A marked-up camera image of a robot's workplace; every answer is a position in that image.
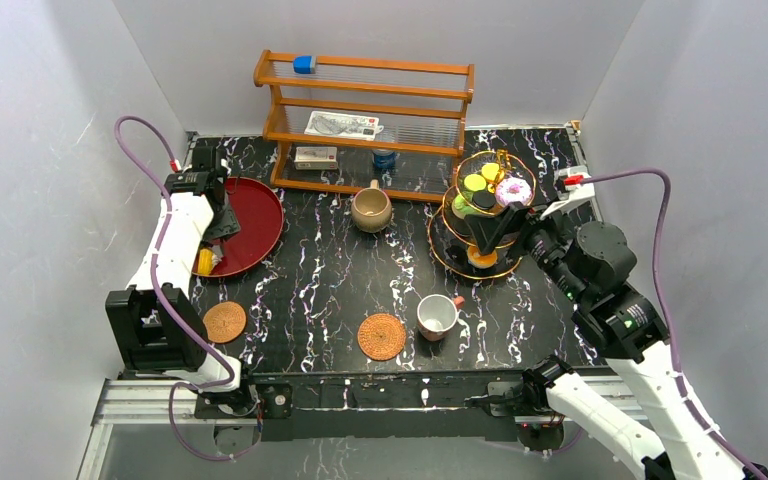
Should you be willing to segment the black round cookie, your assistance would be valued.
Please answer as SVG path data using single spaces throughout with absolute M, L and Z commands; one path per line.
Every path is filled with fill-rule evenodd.
M 496 205 L 495 195 L 487 190 L 474 192 L 471 198 L 472 204 L 482 211 L 492 211 Z

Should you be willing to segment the orange white round cake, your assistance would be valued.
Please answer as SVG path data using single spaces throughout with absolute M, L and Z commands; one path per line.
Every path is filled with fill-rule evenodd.
M 498 262 L 498 254 L 495 250 L 488 254 L 482 254 L 477 246 L 470 245 L 467 248 L 468 263 L 476 269 L 489 269 Z

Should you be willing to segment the yellow striped toy cake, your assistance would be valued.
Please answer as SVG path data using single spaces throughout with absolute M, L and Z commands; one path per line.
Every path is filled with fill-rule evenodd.
M 215 267 L 214 257 L 210 248 L 201 248 L 196 260 L 195 273 L 199 276 L 210 275 Z

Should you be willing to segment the green frosted donut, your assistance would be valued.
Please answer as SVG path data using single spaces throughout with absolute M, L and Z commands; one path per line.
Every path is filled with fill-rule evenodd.
M 475 213 L 474 208 L 469 204 L 466 198 L 462 194 L 457 194 L 451 202 L 451 210 L 453 214 L 463 220 L 467 215 Z

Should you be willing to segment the pink frosted donut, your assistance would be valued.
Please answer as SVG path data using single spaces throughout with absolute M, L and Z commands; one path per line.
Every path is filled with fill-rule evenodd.
M 518 177 L 506 177 L 495 187 L 495 199 L 501 207 L 506 207 L 510 203 L 522 203 L 527 205 L 532 198 L 532 187 L 530 183 Z

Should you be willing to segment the three-tier glass gold stand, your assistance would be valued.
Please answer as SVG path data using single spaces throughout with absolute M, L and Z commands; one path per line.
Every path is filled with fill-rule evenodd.
M 427 235 L 432 256 L 447 270 L 470 280 L 501 278 L 514 272 L 521 263 L 521 259 L 511 260 L 509 258 L 509 247 L 513 245 L 516 233 L 504 236 L 495 249 L 498 254 L 498 262 L 495 266 L 484 270 L 476 269 L 467 260 L 467 248 L 470 245 L 475 246 L 475 243 L 466 225 L 466 217 L 463 220 L 457 218 L 451 210 L 451 202 L 457 194 L 462 194 L 474 208 L 474 214 L 485 217 L 496 216 L 505 208 L 496 202 L 492 211 L 477 209 L 471 202 L 474 192 L 469 192 L 464 188 L 463 179 L 473 173 L 481 175 L 481 167 L 488 162 L 498 163 L 505 171 L 504 178 L 518 177 L 530 183 L 533 193 L 531 201 L 526 206 L 530 205 L 535 198 L 536 177 L 534 173 L 522 160 L 505 149 L 480 151 L 458 164 L 455 168 L 452 185 L 446 190 L 442 197 L 441 206 L 428 222 Z M 487 183 L 485 190 L 494 194 L 497 184 Z

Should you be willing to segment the green round cookie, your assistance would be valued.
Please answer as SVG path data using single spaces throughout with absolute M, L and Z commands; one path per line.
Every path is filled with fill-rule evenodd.
M 469 174 L 463 179 L 464 188 L 469 192 L 479 192 L 487 188 L 487 180 L 480 174 Z

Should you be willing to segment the orange round cookie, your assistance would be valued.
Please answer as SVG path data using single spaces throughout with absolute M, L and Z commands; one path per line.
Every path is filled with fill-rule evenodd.
M 488 184 L 497 184 L 504 178 L 504 174 L 504 169 L 496 162 L 488 162 L 481 167 L 481 175 Z

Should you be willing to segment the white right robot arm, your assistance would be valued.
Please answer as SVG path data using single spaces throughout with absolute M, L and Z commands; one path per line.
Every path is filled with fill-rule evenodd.
M 580 334 L 622 379 L 648 422 L 606 400 L 556 355 L 523 374 L 521 392 L 531 411 L 571 419 L 637 479 L 768 479 L 768 469 L 729 445 L 698 405 L 675 365 L 668 323 L 628 281 L 637 258 L 617 226 L 591 221 L 572 228 L 559 212 L 541 217 L 519 203 L 465 222 L 483 254 L 504 236 L 517 236 L 511 255 L 532 258 L 573 302 Z

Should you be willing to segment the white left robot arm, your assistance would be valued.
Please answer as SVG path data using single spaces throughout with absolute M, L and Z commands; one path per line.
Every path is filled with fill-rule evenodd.
M 227 204 L 226 161 L 212 147 L 197 147 L 189 168 L 170 174 L 160 197 L 149 247 L 122 290 L 107 296 L 108 316 L 127 369 L 184 380 L 208 393 L 235 416 L 254 411 L 257 387 L 241 379 L 240 361 L 207 342 L 206 327 L 190 301 L 198 252 L 217 225 L 239 226 Z

